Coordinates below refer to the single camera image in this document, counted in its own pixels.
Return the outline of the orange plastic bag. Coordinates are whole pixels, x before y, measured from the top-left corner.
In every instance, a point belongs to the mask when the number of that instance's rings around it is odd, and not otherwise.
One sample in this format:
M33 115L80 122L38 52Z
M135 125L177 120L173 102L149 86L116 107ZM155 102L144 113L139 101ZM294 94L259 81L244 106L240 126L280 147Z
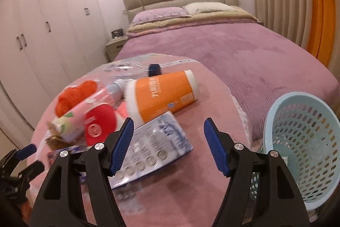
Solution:
M76 105L90 97L97 91L97 82L87 80L75 87L66 88L59 96L55 106L55 115L63 116Z

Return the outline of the purple pillow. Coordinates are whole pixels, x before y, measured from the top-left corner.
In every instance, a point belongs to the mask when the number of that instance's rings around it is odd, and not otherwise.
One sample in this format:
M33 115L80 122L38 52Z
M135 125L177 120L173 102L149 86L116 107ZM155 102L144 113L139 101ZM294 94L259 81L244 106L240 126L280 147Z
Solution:
M133 18L130 25L139 25L183 17L191 17L191 14L182 7L163 7L139 12Z

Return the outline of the pink elephant blanket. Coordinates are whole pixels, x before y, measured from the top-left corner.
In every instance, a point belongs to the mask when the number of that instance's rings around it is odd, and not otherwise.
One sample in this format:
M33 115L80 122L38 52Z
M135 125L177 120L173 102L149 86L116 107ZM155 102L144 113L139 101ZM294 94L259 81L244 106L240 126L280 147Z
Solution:
M175 112L193 150L113 192L126 225L211 226L229 181L215 165L203 123L211 117L235 142L250 146L250 121L221 78L194 59L146 54L129 58L129 62L135 66L157 63L163 73L191 70L200 95L195 102Z

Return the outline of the beige folded quilt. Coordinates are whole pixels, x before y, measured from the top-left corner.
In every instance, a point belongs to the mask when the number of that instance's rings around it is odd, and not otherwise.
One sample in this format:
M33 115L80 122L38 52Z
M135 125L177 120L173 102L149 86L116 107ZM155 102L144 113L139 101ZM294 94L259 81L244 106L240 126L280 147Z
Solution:
M129 38L146 34L161 33L167 30L181 29L190 26L211 24L260 23L260 20L241 7L234 6L232 11L212 11L196 14L190 17L158 20L143 24L130 25L127 30Z

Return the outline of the white milk carton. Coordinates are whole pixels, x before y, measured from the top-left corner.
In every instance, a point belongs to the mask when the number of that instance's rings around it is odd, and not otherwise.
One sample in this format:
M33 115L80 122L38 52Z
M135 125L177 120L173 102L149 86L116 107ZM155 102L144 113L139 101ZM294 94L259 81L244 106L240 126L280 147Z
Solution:
M193 150L179 122L166 112L134 130L122 167L109 177L112 189L145 177Z

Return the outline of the orange curtain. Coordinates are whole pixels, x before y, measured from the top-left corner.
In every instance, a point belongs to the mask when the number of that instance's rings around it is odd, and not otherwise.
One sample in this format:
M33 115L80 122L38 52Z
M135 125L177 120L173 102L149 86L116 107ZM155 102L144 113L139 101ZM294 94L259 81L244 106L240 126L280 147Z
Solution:
M331 60L335 29L335 0L312 0L311 30L307 51L324 66L328 66Z

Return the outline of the small dark picture frame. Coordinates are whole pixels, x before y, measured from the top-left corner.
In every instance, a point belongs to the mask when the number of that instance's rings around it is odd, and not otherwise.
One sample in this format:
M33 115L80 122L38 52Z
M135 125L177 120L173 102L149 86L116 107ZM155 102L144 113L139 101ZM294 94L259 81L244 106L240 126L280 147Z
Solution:
M124 31L123 31L122 28L113 30L111 32L111 36L112 36L113 39L122 37L122 36L124 36Z

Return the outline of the beige nightstand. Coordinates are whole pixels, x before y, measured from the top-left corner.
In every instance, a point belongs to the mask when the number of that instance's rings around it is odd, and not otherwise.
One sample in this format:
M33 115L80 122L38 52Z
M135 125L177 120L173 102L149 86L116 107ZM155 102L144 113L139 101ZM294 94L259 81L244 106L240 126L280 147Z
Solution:
M124 47L125 43L129 38L127 36L121 36L110 40L106 45L105 49L107 51L107 55L109 60L113 62L115 58L118 56L119 52Z

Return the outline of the pink yogurt drink bottle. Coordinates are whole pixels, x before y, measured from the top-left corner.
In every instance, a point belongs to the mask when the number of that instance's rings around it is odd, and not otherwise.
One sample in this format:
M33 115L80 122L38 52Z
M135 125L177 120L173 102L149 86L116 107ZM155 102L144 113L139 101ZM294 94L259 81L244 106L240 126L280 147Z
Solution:
M94 116L89 112L95 107L103 106L109 116L115 114L115 108L124 96L126 81L115 80L108 85L98 84L96 91L82 100L62 116L56 117L50 124L50 129L55 130L65 141L72 143L78 141L85 132L85 126L91 124Z

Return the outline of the white wardrobe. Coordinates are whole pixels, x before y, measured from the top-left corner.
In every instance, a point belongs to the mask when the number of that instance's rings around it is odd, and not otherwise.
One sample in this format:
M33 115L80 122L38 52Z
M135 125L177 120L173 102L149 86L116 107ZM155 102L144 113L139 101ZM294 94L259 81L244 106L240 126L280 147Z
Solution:
M98 0L1 0L1 85L32 135L50 102L104 64Z

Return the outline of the brown paper packaging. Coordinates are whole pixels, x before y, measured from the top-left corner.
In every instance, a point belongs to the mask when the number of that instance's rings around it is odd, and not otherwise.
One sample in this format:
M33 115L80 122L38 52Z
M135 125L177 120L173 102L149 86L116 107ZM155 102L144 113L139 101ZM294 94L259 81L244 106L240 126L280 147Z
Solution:
M74 146L77 143L76 139L69 137L63 137L61 133L61 128L54 123L46 122L48 135L45 139L45 143L49 146L51 150L64 149L66 147Z

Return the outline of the orange white paper cup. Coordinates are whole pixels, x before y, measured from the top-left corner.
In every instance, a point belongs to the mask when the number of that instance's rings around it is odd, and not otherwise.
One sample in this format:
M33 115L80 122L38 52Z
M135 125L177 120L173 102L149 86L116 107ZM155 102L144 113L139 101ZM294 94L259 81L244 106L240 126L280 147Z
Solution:
M199 98L191 70L129 81L125 88L127 115L138 128L166 112L176 112Z

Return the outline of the clear plastic water bottle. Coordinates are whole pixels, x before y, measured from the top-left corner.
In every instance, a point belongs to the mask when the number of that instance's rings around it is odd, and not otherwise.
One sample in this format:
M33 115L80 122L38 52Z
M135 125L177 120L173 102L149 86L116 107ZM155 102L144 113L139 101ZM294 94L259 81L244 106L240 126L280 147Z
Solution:
M159 64L141 64L139 62L116 62L105 66L104 71L116 80L137 80L145 77L160 76L162 74Z

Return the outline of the purple bed cover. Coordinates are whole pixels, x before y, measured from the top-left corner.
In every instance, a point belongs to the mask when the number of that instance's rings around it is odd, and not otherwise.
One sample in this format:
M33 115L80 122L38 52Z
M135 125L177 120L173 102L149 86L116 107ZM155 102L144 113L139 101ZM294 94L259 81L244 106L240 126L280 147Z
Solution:
M335 76L306 50L257 23L180 25L131 34L119 59L158 53L195 59L231 90L262 137L267 112L281 95L306 92L334 107Z

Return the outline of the light blue plastic basket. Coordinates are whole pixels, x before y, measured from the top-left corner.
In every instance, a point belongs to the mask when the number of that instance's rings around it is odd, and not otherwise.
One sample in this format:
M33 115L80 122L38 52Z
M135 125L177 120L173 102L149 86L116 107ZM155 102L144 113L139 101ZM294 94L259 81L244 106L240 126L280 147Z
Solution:
M279 97L265 118L255 150L275 150L291 172L308 211L339 185L339 120L320 98L305 92Z

